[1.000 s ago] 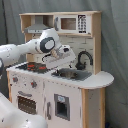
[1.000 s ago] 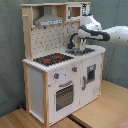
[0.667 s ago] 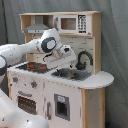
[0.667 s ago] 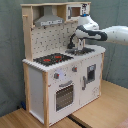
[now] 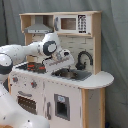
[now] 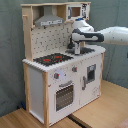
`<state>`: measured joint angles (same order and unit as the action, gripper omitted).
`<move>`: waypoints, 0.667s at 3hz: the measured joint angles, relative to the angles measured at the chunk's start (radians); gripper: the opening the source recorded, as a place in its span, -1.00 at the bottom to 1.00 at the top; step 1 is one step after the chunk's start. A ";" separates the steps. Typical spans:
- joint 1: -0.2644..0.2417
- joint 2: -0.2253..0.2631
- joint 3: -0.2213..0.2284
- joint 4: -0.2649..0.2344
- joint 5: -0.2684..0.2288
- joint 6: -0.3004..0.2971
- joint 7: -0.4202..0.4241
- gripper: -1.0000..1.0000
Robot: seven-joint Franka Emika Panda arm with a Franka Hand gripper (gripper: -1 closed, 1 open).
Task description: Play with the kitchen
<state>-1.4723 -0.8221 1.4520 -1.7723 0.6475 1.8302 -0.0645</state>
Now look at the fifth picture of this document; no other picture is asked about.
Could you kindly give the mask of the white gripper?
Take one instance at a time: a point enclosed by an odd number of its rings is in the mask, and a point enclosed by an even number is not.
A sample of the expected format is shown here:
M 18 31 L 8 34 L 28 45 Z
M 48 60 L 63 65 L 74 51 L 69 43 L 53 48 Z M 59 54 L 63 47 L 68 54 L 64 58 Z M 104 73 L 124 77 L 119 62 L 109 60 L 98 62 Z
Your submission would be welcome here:
M 74 58 L 71 55 L 70 51 L 67 49 L 63 49 L 59 53 L 53 55 L 51 58 L 47 58 L 43 61 L 47 72 L 52 72 L 57 69 L 61 69 L 73 63 Z

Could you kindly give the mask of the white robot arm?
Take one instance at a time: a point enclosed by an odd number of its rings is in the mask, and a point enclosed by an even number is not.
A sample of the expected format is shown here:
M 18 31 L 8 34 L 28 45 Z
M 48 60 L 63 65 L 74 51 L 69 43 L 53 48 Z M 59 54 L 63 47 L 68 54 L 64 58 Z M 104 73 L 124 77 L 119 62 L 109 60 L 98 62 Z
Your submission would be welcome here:
M 61 47 L 56 32 L 47 33 L 42 41 L 33 42 L 27 46 L 6 45 L 0 47 L 0 125 L 12 128 L 50 128 L 45 117 L 24 110 L 3 85 L 13 66 L 21 63 L 28 55 L 46 56 L 43 64 L 47 72 L 74 63 L 70 51 Z

